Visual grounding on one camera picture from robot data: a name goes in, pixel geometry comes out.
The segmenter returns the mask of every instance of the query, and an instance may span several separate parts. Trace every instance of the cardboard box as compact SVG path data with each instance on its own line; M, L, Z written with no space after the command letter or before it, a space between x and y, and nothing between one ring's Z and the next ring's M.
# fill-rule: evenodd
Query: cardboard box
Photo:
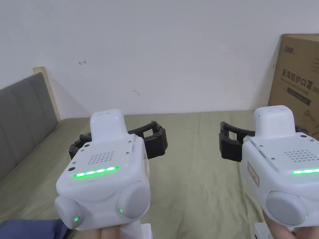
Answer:
M295 124L319 140L319 34L284 34L269 105L285 105Z

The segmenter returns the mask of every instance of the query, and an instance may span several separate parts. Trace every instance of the green bedsheet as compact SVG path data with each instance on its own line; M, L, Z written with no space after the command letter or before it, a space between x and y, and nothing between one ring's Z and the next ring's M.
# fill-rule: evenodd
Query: green bedsheet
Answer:
M255 238L260 206L239 164L220 157L218 140L220 121L253 129L253 112L125 116L128 130L152 120L168 140L166 154L150 160L151 206L141 219L151 223L154 239ZM89 119L63 120L0 182L0 223L58 218L56 181L70 161L69 146L89 131Z

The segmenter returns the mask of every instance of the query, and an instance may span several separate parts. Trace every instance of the gray upholstered headboard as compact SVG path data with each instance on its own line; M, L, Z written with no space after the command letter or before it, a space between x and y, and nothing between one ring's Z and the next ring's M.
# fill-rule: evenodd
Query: gray upholstered headboard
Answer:
M0 90L0 180L58 123L46 81L34 74Z

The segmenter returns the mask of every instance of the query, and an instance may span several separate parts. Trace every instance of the black label on box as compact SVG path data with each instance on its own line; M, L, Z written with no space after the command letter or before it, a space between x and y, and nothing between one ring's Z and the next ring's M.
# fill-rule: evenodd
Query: black label on box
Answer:
M298 100L305 103L306 105L310 105L311 100L307 99L306 97L302 96L301 94L295 92L293 89L287 88L287 92L292 96L295 96Z

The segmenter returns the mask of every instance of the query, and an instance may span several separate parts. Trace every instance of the green indicator light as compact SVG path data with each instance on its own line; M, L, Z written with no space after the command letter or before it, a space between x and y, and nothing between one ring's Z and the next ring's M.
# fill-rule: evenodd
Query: green indicator light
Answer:
M306 170L297 170L292 171L292 174L306 174L306 173L318 173L319 169L306 169Z
M106 169L98 169L98 170L95 170L95 171L88 171L88 172L85 172L85 173L78 173L78 174L74 174L73 177L82 177L82 176L85 176L85 175L92 175L92 174L95 174L95 173L103 173L103 172L107 172L107 171L114 171L115 169L118 169L119 167L109 167L109 168L106 168Z

